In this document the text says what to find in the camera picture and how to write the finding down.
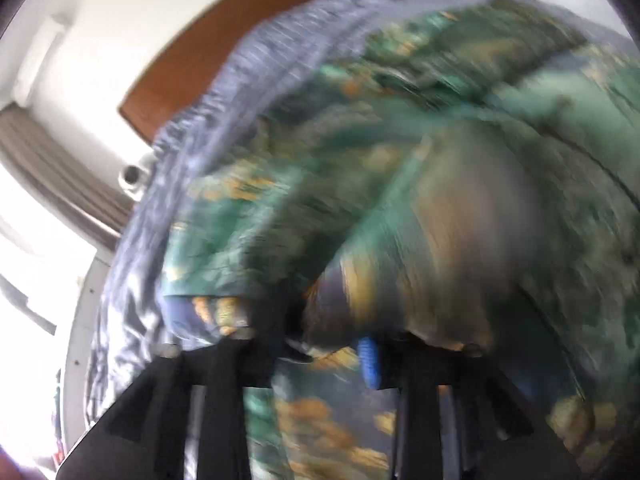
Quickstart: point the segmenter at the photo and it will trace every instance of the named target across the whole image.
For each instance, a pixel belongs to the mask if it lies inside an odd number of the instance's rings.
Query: beige curtain
[[[0,162],[92,241],[115,248],[132,201],[94,176],[15,104],[0,111]]]

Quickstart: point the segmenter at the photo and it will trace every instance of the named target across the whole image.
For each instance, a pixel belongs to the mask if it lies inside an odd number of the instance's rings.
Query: patterned fabric
[[[314,351],[401,330],[479,344],[593,468],[637,391],[640,85],[637,62],[583,44],[495,0],[323,65],[188,191],[168,326],[215,343],[296,300]],[[557,55],[570,69],[537,70]],[[392,399],[338,355],[245,395],[254,474],[385,474]]]

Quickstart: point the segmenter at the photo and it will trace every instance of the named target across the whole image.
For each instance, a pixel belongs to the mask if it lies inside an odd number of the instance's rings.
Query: wall
[[[0,107],[48,14],[70,27],[38,80],[33,114],[58,142],[116,187],[148,146],[120,117],[127,90],[160,50],[215,0],[27,0],[0,41]]]

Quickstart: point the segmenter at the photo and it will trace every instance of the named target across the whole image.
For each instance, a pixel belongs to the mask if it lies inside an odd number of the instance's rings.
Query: gray bed sheet
[[[156,135],[154,176],[122,235],[102,295],[86,380],[88,424],[151,361],[159,344],[178,343],[162,323],[156,286],[169,227],[191,180],[215,167],[239,137],[251,135],[254,119],[322,62],[361,54],[370,32],[422,12],[484,1],[313,0],[260,24],[238,44],[209,89]],[[637,53],[627,38],[566,10],[542,7],[596,43]]]

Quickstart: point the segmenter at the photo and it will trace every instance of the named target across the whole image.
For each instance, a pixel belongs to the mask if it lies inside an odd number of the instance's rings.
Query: wooden furniture
[[[120,114],[151,142],[156,130],[202,94],[255,25],[308,0],[220,0],[175,38],[135,83]]]

